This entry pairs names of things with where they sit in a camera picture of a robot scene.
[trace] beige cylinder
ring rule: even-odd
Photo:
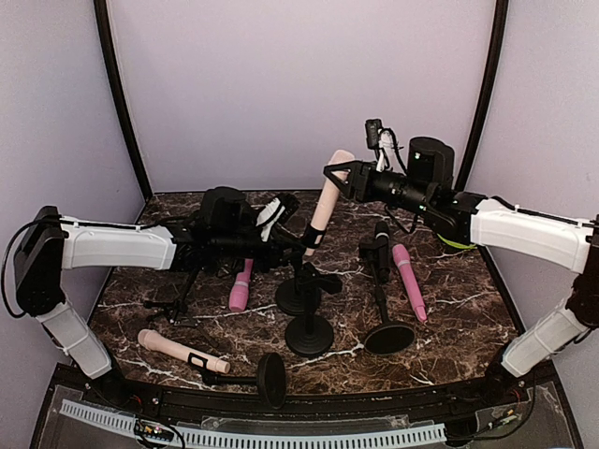
[[[334,166],[335,164],[351,162],[354,159],[355,157],[351,152],[347,152],[346,150],[337,150],[330,158],[330,161],[327,165]],[[340,171],[338,174],[335,174],[335,176],[337,176],[341,181],[345,181],[347,179],[347,172]],[[312,221],[310,222],[310,225],[314,229],[319,231],[324,231],[327,229],[330,216],[333,214],[338,197],[339,189],[330,180],[326,180],[325,185],[322,187],[320,198],[318,198],[318,204],[316,205],[316,210],[314,211]],[[315,243],[320,243],[321,239],[322,236],[318,237]],[[314,254],[314,250],[312,248],[306,249],[306,255],[312,254]]]
[[[191,363],[198,367],[209,369],[210,371],[227,374],[231,369],[231,364],[225,360],[221,360],[214,355],[202,353],[201,351],[189,348],[177,343],[176,341],[165,339],[155,330],[142,329],[138,334],[138,341],[141,346],[149,349],[150,351],[158,351],[160,353],[170,355],[171,357],[178,358],[183,362],[187,362],[189,360],[189,353],[195,354],[202,359],[206,359],[206,367],[204,367],[204,362],[199,358],[193,357],[191,359]]]

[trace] black pole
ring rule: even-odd
[[[490,34],[489,53],[487,55],[487,64],[485,65],[485,74],[478,96],[478,104],[476,105],[475,118],[473,119],[472,129],[466,144],[464,157],[461,160],[460,173],[456,180],[456,190],[464,190],[468,177],[472,171],[472,165],[475,162],[476,150],[483,134],[485,119],[489,111],[490,97],[493,93],[493,85],[495,84],[495,76],[497,75],[497,67],[499,65],[499,56],[502,51],[502,43],[504,41],[505,22],[507,19],[508,0],[497,0],[495,4],[495,17],[493,19],[493,27]]]
[[[135,176],[138,179],[139,189],[141,189],[141,193],[147,201],[153,195],[152,187],[150,186],[146,169],[143,166],[141,153],[135,139],[133,125],[131,124],[131,117],[129,117],[129,109],[124,100],[123,84],[121,83],[119,66],[116,61],[116,53],[114,52],[106,0],[94,0],[94,8],[97,32],[100,36],[100,45],[102,46],[102,54],[104,55],[104,65],[106,66],[106,73],[109,77],[110,89],[112,90],[112,100],[114,101],[114,107],[119,117],[129,159],[131,159]]]

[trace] pink microphone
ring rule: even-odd
[[[247,298],[250,296],[250,277],[254,259],[245,259],[244,270],[235,278],[235,284],[228,297],[228,307],[231,311],[244,311],[247,306]]]
[[[405,290],[408,292],[410,304],[412,304],[412,310],[416,314],[416,318],[420,323],[426,323],[427,311],[424,306],[424,300],[422,300],[422,295],[420,294],[416,276],[414,276],[414,271],[410,265],[410,254],[405,249],[405,246],[395,245],[393,247],[393,262],[395,262],[402,275],[403,285],[405,285]]]
[[[344,162],[351,162],[354,159],[355,156],[351,152],[337,150],[330,158],[328,165],[334,166]],[[337,177],[340,180],[345,181],[347,173],[340,172]],[[322,238],[325,236],[325,231],[327,230],[327,225],[329,224],[330,216],[335,209],[338,197],[339,189],[330,180],[326,180],[322,192],[320,193],[320,198],[318,198],[318,204],[316,204],[316,210],[314,211],[312,221],[306,227],[306,231],[302,238],[304,242],[308,244],[306,255],[314,254],[314,250],[318,248]]]

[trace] white grille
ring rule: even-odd
[[[136,418],[132,414],[115,413],[64,399],[61,414],[106,431],[135,438],[133,428]],[[226,449],[395,449],[418,447],[422,444],[444,442],[443,424],[389,430],[385,432],[354,435],[284,436],[245,435],[214,432],[185,426],[176,426],[185,439],[186,447]],[[170,447],[181,447],[177,437]]]

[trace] marble tabletop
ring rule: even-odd
[[[301,202],[285,228],[303,232],[319,193],[292,192]],[[268,203],[276,192],[250,192],[253,206]],[[199,207],[202,193],[162,194],[153,197],[140,222],[185,215]],[[398,212],[409,225],[411,217]],[[380,323],[373,301],[373,280],[358,257],[358,242],[373,234],[374,225],[388,220],[391,244],[402,243],[428,306],[429,320],[422,325],[410,308],[397,270],[385,285],[389,315],[413,327],[416,340],[405,351],[375,356],[364,351],[362,339]],[[162,318],[148,324],[155,311],[144,300],[174,299],[186,279],[184,273],[143,268],[116,268],[91,318],[91,327],[112,350],[125,376],[144,382],[218,391],[250,391],[235,385],[208,387],[185,363],[141,347],[137,335],[153,328],[167,338],[200,351],[219,355],[231,363],[230,374],[255,375],[259,358],[279,353],[287,368],[288,393],[341,395],[381,393],[423,385],[447,384],[483,375],[495,351],[517,335],[502,297],[477,250],[457,252],[445,246],[425,226],[406,236],[390,222],[382,205],[359,205],[340,198],[321,248],[310,258],[325,273],[337,273],[343,291],[324,294],[318,314],[332,324],[335,341],[316,359],[300,358],[285,346],[285,327],[292,319],[274,305],[279,283],[292,277],[291,268],[255,273],[246,311],[233,313],[228,295],[234,279],[200,273],[189,296],[189,316],[210,335],[214,349],[196,328],[172,326]]]

